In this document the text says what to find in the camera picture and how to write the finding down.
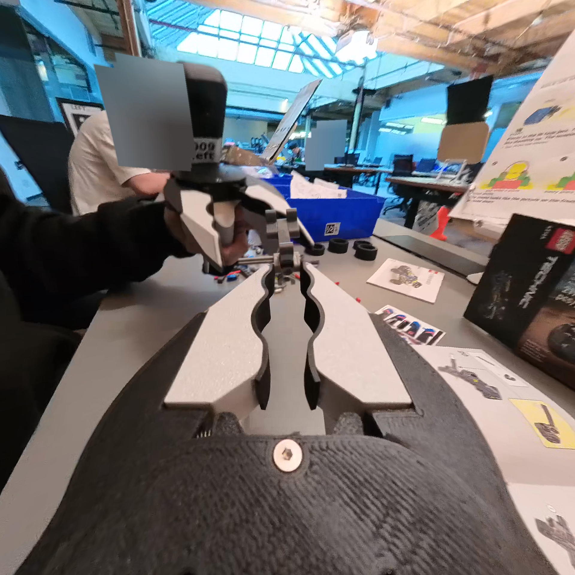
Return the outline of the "papers in bin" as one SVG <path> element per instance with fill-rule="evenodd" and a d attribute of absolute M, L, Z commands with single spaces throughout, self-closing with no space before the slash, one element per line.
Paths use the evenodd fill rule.
<path fill-rule="evenodd" d="M 290 183 L 291 199 L 344 199 L 347 198 L 347 189 L 333 182 L 315 178 L 310 182 L 297 171 L 291 172 Z"/>

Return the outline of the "large standing instruction sheet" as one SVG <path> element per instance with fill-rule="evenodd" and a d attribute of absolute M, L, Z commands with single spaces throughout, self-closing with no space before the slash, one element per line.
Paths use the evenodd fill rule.
<path fill-rule="evenodd" d="M 574 225 L 574 33 L 529 92 L 451 217 Z"/>

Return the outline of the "tilted display board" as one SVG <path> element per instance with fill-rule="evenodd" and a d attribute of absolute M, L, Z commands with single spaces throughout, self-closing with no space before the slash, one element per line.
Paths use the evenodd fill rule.
<path fill-rule="evenodd" d="M 260 159 L 263 165 L 270 165 L 276 161 L 278 154 L 285 145 L 285 142 L 287 142 L 289 136 L 297 126 L 299 117 L 304 111 L 306 105 L 314 96 L 321 82 L 321 79 L 317 79 L 306 84 L 298 91 L 293 103 L 285 112 L 283 119 L 279 122 L 276 130 L 271 136 L 269 143 L 262 154 L 260 154 Z"/>

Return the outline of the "blue plastic bin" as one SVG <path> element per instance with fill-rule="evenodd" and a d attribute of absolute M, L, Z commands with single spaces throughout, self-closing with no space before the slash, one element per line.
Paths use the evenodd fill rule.
<path fill-rule="evenodd" d="M 291 198 L 291 179 L 291 175 L 284 174 L 264 181 L 297 210 L 299 220 L 315 242 L 332 237 L 350 240 L 372 236 L 384 207 L 383 197 L 346 189 L 345 198 Z"/>

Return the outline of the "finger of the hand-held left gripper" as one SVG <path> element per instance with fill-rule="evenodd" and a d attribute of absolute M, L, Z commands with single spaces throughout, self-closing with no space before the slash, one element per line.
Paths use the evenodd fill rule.
<path fill-rule="evenodd" d="M 213 269 L 222 272 L 221 239 L 209 212 L 212 197 L 202 191 L 185 189 L 169 179 L 163 191 L 164 220 L 170 233 L 190 252 L 201 254 Z"/>
<path fill-rule="evenodd" d="M 277 241 L 267 239 L 265 212 L 274 210 L 280 219 L 287 216 L 291 207 L 284 196 L 265 181 L 246 181 L 246 185 L 241 196 L 245 220 L 258 232 L 264 248 L 277 248 Z"/>

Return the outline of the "person's left forearm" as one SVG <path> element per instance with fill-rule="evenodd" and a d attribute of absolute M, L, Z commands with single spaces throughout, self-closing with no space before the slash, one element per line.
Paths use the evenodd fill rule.
<path fill-rule="evenodd" d="M 1 324 L 17 320 L 87 328 L 100 292 L 140 282 L 169 256 L 192 255 L 177 240 L 163 202 L 127 199 L 72 216 L 27 206 L 1 178 Z"/>

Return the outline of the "small white instruction leaflet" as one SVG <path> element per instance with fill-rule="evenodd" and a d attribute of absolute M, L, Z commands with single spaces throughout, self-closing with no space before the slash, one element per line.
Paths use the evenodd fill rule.
<path fill-rule="evenodd" d="M 435 304 L 443 279 L 441 271 L 387 258 L 366 283 Z"/>

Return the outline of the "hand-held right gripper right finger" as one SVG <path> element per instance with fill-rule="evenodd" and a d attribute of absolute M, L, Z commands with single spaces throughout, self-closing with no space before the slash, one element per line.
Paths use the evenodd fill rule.
<path fill-rule="evenodd" d="M 413 406 L 365 307 L 308 262 L 300 268 L 306 347 L 304 390 L 311 410 L 399 410 Z"/>

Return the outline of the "grey lego arm assembly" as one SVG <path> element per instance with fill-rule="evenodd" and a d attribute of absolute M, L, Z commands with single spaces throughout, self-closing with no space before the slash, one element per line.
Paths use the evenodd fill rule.
<path fill-rule="evenodd" d="M 248 269 L 269 265 L 275 273 L 275 293 L 283 291 L 287 284 L 295 284 L 301 255 L 294 243 L 299 241 L 306 247 L 314 245 L 298 218 L 297 210 L 287 208 L 281 213 L 268 209 L 264 215 L 247 212 L 246 221 L 249 231 L 258 235 L 259 242 L 249 241 L 248 255 L 240 258 L 236 267 L 247 277 Z"/>

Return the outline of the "black lego box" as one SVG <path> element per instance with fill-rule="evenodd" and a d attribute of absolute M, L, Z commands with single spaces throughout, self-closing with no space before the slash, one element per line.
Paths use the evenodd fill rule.
<path fill-rule="evenodd" d="M 574 389 L 574 226 L 509 220 L 464 318 Z"/>

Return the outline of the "red blue lego pieces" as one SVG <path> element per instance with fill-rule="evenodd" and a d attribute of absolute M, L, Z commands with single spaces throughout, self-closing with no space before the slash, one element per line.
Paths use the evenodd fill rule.
<path fill-rule="evenodd" d="M 258 264 L 237 264 L 223 276 L 214 276 L 213 279 L 217 284 L 232 283 L 250 277 L 258 269 Z"/>

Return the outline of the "person's left hand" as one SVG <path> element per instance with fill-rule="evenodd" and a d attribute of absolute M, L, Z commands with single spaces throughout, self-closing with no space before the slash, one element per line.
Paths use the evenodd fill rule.
<path fill-rule="evenodd" d="M 184 250 L 190 255 L 205 256 L 205 252 L 199 246 L 196 238 L 190 233 L 184 225 L 180 215 L 173 209 L 167 207 L 164 209 L 164 222 L 172 236 L 182 244 Z M 248 225 L 244 218 L 244 212 L 241 206 L 237 205 L 234 209 L 234 233 L 233 241 L 221 248 L 222 266 L 218 271 L 228 271 L 237 261 L 242 258 L 248 251 Z"/>

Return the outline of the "orange plastic object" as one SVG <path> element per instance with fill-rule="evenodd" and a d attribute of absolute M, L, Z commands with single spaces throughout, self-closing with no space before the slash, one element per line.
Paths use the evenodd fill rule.
<path fill-rule="evenodd" d="M 431 216 L 429 221 L 429 229 L 431 233 L 429 237 L 438 241 L 447 241 L 445 235 L 446 226 L 450 220 L 451 209 L 447 206 L 438 207 L 437 211 Z"/>

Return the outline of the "background office desk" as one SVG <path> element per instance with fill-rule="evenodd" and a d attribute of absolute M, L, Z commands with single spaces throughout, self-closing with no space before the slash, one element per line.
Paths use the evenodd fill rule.
<path fill-rule="evenodd" d="M 396 194 L 410 200 L 404 227 L 412 229 L 421 202 L 453 208 L 470 184 L 444 181 L 433 177 L 388 176 L 386 182 L 394 186 Z"/>

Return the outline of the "lego sticker sheet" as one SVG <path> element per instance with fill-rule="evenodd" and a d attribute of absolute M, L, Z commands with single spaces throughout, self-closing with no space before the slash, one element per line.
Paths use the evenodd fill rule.
<path fill-rule="evenodd" d="M 445 331 L 420 320 L 395 306 L 386 305 L 375 312 L 384 323 L 412 346 L 435 346 Z"/>

